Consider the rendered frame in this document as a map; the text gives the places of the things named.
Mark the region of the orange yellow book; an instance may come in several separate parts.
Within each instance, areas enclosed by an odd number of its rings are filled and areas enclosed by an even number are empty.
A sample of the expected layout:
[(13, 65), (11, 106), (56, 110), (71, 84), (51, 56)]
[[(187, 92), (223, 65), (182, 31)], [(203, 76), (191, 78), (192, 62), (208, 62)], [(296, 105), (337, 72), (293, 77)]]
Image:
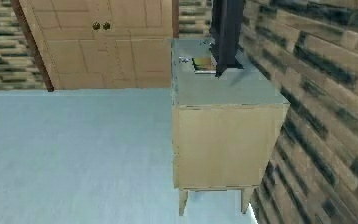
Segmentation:
[(216, 71), (210, 57), (194, 57), (192, 59), (192, 65), (195, 72), (212, 73)]

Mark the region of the tan chest with grey top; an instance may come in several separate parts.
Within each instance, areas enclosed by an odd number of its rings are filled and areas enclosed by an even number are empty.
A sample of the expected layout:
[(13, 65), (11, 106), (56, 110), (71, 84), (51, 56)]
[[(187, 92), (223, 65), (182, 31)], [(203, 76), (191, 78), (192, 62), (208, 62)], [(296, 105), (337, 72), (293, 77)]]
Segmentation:
[[(179, 57), (189, 58), (179, 63)], [(179, 213), (191, 191), (241, 192), (241, 211), (264, 176), (289, 101), (243, 53), (240, 67), (195, 72), (194, 57), (210, 57), (208, 39), (171, 42), (173, 184)]]

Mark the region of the light wooden room door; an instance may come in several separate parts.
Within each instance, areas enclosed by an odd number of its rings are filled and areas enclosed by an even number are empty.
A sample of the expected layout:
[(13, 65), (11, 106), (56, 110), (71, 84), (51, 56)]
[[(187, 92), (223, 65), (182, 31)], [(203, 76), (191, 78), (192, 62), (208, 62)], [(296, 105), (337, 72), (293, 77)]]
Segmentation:
[(170, 84), (178, 0), (10, 2), (49, 91)]

